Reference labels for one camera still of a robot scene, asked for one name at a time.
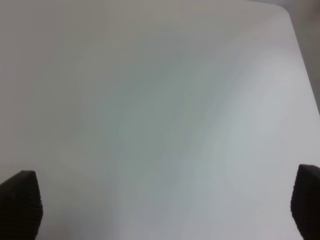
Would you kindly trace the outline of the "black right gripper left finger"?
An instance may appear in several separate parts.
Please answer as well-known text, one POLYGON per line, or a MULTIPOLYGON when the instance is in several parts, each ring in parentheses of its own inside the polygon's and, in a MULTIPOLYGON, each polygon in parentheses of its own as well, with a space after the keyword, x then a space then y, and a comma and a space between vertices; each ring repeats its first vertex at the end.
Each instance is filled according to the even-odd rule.
POLYGON ((36 172, 22 170, 0 184, 0 238, 34 240, 43 218, 36 172))

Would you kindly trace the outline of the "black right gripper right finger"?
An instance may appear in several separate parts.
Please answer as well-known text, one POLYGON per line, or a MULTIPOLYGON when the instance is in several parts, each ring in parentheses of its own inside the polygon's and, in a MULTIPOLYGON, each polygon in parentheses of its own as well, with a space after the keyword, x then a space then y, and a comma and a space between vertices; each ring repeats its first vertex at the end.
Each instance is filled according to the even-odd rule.
POLYGON ((296 227, 304 240, 320 238, 320 168, 298 167, 290 201, 296 227))

